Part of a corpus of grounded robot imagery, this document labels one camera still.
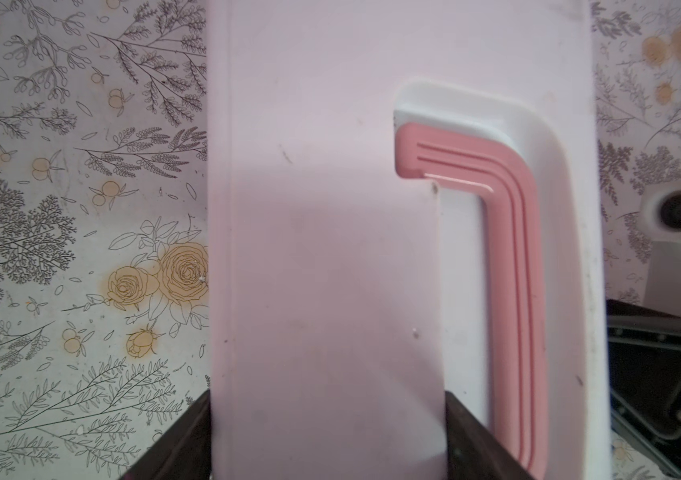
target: pink handle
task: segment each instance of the pink handle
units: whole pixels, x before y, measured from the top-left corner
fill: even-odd
[[[506,145],[420,124],[397,131],[397,173],[477,194],[487,208],[493,431],[542,479],[548,457],[545,300],[535,179]]]

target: groove on pink handle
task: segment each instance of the groove on pink handle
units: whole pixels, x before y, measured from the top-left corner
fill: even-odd
[[[414,123],[397,130],[396,157],[402,178],[431,178],[484,201],[493,432],[541,480],[549,446],[546,297],[533,174],[506,145]]]

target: pink plastic handle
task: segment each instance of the pink plastic handle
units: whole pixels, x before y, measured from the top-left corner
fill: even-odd
[[[496,141],[421,124],[397,130],[397,173],[477,194],[487,209],[493,432],[530,475],[548,458],[545,295],[535,179]]]

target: floral tablecloth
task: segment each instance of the floral tablecloth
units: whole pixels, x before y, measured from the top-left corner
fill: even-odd
[[[681,2],[591,4],[607,293],[681,178]],[[116,478],[207,388],[205,5],[0,0],[0,478]],[[614,477],[660,478],[621,438]]]

